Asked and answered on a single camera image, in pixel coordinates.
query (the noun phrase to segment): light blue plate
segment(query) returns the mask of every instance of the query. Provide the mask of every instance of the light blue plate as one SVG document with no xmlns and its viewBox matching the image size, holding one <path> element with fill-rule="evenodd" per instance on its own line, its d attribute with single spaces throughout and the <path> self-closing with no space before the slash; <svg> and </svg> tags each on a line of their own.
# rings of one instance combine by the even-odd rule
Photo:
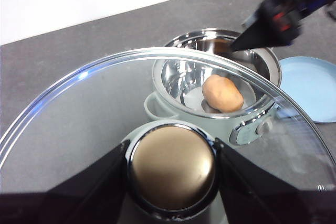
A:
<svg viewBox="0 0 336 224">
<path fill-rule="evenodd" d="M 280 88 L 316 123 L 336 122 L 336 65 L 312 57 L 280 61 Z"/>
</svg>

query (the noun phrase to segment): glass lid rim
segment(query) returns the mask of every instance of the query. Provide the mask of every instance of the glass lid rim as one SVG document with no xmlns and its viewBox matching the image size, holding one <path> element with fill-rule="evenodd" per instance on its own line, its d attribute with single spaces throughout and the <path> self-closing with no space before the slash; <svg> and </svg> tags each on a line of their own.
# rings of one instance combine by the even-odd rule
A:
<svg viewBox="0 0 336 224">
<path fill-rule="evenodd" d="M 69 74 L 65 75 L 54 84 L 52 84 L 49 88 L 43 91 L 40 95 L 38 95 L 25 109 L 21 111 L 21 113 L 16 117 L 13 123 L 8 127 L 5 131 L 3 136 L 0 138 L 0 169 L 2 168 L 7 155 L 10 153 L 12 147 L 14 146 L 16 140 L 19 138 L 21 132 L 25 129 L 25 127 L 30 123 L 30 121 L 34 118 L 34 116 L 39 112 L 39 110 L 34 111 L 34 109 L 42 102 L 50 102 L 55 97 L 58 96 L 56 93 L 59 91 L 59 88 L 63 87 L 62 91 L 66 90 L 65 88 L 69 88 L 72 84 L 76 83 L 78 79 L 76 78 L 83 72 L 88 70 L 94 70 L 94 72 L 98 72 L 109 66 L 115 66 L 121 63 L 135 61 L 135 60 L 157 60 L 157 59 L 180 59 L 180 58 L 187 58 L 188 60 L 194 60 L 195 62 L 206 63 L 208 65 L 216 66 L 217 68 L 228 68 L 230 70 L 235 70 L 239 74 L 244 74 L 245 78 L 248 77 L 248 80 L 257 85 L 258 87 L 261 86 L 261 89 L 265 92 L 273 92 L 277 96 L 281 96 L 287 102 L 293 106 L 300 115 L 307 121 L 311 129 L 315 132 L 318 140 L 324 147 L 324 150 L 328 157 L 331 159 L 333 165 L 336 164 L 333 156 L 331 155 L 330 150 L 328 149 L 327 145 L 325 144 L 320 131 L 313 123 L 313 121 L 309 118 L 309 116 L 304 112 L 304 110 L 295 103 L 295 101 L 286 93 L 284 93 L 280 88 L 278 88 L 275 84 L 271 83 L 264 77 L 258 75 L 257 73 L 253 72 L 247 67 L 244 67 L 232 60 L 226 58 L 218 58 L 216 55 L 186 49 L 186 48 L 174 48 L 174 47 L 150 47 L 150 48 L 140 48 L 140 49 L 133 49 L 128 51 L 119 52 L 116 54 L 112 54 L 98 60 L 95 60 L 91 63 L 88 63 L 75 71 L 70 72 Z"/>
</svg>

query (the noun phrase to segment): gray countertop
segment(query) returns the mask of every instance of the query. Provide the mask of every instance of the gray countertop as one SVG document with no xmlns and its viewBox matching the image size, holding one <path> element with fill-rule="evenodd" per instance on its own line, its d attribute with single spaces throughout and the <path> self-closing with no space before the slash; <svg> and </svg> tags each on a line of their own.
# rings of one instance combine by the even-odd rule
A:
<svg viewBox="0 0 336 224">
<path fill-rule="evenodd" d="M 72 70 L 116 52 L 163 46 L 192 30 L 241 31 L 260 1 L 171 0 L 3 45 L 1 134 L 35 97 Z M 275 53 L 279 59 L 304 55 L 336 63 L 335 26 L 320 9 L 305 20 L 304 34 L 294 45 Z M 318 128 L 335 155 L 335 124 Z"/>
</svg>

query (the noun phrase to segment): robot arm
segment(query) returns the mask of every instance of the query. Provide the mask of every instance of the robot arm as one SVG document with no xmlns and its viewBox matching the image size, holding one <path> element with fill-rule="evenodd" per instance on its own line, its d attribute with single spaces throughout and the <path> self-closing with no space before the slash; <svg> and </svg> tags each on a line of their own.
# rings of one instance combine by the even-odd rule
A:
<svg viewBox="0 0 336 224">
<path fill-rule="evenodd" d="M 245 21 L 246 30 L 231 44 L 232 51 L 291 45 L 301 34 L 300 21 L 335 0 L 264 0 Z"/>
</svg>

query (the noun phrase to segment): metal lid knob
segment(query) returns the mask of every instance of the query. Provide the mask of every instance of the metal lid knob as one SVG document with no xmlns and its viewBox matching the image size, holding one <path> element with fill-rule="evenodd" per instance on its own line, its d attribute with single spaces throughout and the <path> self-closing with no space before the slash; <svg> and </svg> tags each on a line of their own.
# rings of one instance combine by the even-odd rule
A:
<svg viewBox="0 0 336 224">
<path fill-rule="evenodd" d="M 132 175 L 143 199 L 161 209 L 181 210 L 210 190 L 214 156 L 193 130 L 164 126 L 145 135 L 134 149 Z"/>
</svg>

